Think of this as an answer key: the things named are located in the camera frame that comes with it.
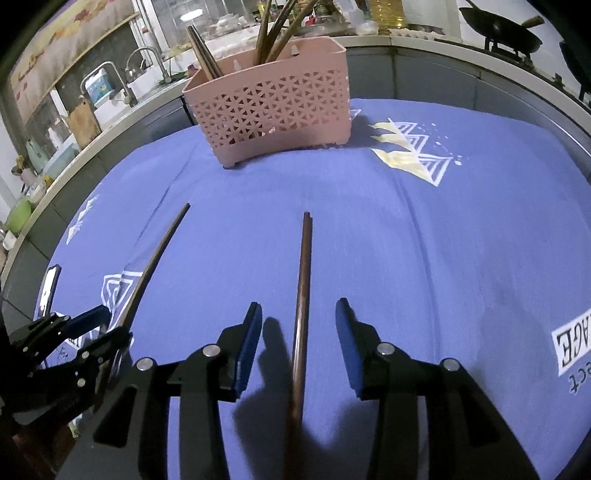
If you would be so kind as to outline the thin dark chopstick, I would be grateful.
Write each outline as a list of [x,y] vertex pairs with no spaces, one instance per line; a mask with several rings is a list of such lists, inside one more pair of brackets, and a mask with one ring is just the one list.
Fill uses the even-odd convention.
[[127,330],[131,329],[131,325],[133,323],[134,317],[136,312],[139,308],[139,304],[145,293],[147,285],[152,278],[153,273],[156,270],[156,267],[166,250],[169,242],[171,241],[174,233],[176,232],[178,226],[183,221],[184,216],[186,215],[187,211],[190,208],[190,203],[185,203],[182,208],[179,210],[176,217],[173,219],[171,224],[169,225],[168,229],[166,230],[165,234],[163,235],[162,239],[159,241],[156,249],[153,252],[153,255],[150,257],[146,267],[144,268],[139,280],[137,281],[134,290],[132,291],[129,301],[126,304],[125,308],[123,309],[119,319],[117,320],[116,326],[122,327]]

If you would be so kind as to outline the dark reddish chopstick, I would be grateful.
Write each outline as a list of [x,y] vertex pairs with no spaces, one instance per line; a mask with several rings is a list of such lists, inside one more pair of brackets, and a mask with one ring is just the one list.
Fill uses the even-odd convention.
[[290,420],[296,428],[301,427],[304,414],[305,366],[307,366],[308,355],[308,315],[310,315],[311,295],[311,245],[311,213],[304,212],[297,302],[295,303],[293,365],[291,366]]

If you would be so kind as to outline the brown wooden chopstick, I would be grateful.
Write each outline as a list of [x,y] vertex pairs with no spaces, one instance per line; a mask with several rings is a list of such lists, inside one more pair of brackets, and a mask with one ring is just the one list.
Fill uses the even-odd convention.
[[280,32],[283,30],[283,26],[286,24],[287,18],[290,16],[291,11],[293,11],[296,3],[297,0],[288,0],[280,10],[279,15],[277,15],[273,27],[271,27],[270,30],[266,29],[266,37],[263,39],[263,46],[262,49],[260,49],[259,61],[257,61],[257,63],[266,63],[267,58],[270,56],[270,50],[273,48],[273,44],[276,42],[277,37],[280,36]]
[[254,54],[254,64],[259,65],[262,62],[263,56],[263,47],[264,43],[266,42],[266,34],[269,31],[269,20],[270,20],[270,8],[273,4],[273,1],[266,0],[262,8],[259,9],[260,14],[260,25],[259,25],[259,34],[257,34],[256,40],[256,53]]
[[201,38],[201,36],[200,36],[200,39],[204,43],[204,50],[208,54],[208,59],[209,59],[209,61],[211,61],[212,67],[214,67],[214,71],[217,75],[217,78],[221,78],[221,76],[222,76],[221,68],[219,68],[217,62],[214,59],[214,56],[211,54],[211,50],[208,49],[208,47],[206,46],[206,44],[205,44],[204,40]]

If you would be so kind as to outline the chrome kitchen faucet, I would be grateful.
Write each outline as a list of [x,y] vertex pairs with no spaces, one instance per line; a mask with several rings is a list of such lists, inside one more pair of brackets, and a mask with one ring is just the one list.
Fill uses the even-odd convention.
[[115,95],[115,88],[109,80],[107,69],[118,78],[123,89],[122,101],[124,104],[134,106],[137,99],[130,88],[125,84],[116,65],[112,61],[105,61],[87,74],[80,82],[81,95],[90,101],[93,107],[98,107],[106,99],[112,99]]

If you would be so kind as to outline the white round device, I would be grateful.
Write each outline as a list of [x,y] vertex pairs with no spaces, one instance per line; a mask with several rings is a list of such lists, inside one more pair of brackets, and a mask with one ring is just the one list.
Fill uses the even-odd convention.
[[37,309],[38,319],[47,317],[51,312],[53,297],[60,273],[61,266],[56,264],[51,266],[44,275]]

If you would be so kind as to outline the green bowl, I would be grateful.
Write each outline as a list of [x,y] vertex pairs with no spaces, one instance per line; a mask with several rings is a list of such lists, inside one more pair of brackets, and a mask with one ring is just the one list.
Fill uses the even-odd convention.
[[30,218],[32,211],[33,207],[29,199],[27,197],[21,198],[10,210],[4,223],[4,229],[18,235]]

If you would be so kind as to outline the wooden cutting board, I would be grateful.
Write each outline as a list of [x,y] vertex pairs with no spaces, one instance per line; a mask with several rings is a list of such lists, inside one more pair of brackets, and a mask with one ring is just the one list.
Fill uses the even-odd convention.
[[87,147],[101,133],[92,106],[86,99],[68,114],[67,124],[81,149]]

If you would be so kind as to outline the blue patterned tablecloth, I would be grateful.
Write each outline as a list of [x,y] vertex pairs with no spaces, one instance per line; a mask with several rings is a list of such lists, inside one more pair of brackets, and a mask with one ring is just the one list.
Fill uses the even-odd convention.
[[590,186],[534,125],[396,100],[352,103],[349,143],[221,167],[191,127],[135,150],[82,198],[52,262],[54,309],[119,315],[172,219],[131,356],[186,358],[263,308],[249,385],[221,406],[229,473],[281,475],[301,224],[312,226],[304,440],[310,479],[362,479],[377,406],[356,398],[335,303],[411,357],[458,359],[538,474],[590,428]]

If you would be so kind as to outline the fruit print window blind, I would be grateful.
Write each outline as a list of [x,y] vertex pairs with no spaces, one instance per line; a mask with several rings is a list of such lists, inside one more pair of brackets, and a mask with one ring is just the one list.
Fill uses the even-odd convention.
[[131,1],[74,1],[29,42],[10,83],[16,98],[43,94],[100,38],[135,14]]

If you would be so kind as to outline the pink perforated utensil basket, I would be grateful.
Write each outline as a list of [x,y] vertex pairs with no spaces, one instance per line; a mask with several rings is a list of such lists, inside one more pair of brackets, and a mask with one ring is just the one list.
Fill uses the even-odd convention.
[[223,75],[197,71],[182,94],[225,168],[261,155],[345,145],[349,116],[346,48],[331,37],[294,39],[279,59],[253,64],[249,49],[219,61]]

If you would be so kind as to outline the yellow cooking oil bottle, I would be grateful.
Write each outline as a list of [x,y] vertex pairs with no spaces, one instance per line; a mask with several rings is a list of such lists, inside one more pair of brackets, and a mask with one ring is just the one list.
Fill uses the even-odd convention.
[[369,0],[370,15],[381,28],[400,29],[407,26],[402,0]]

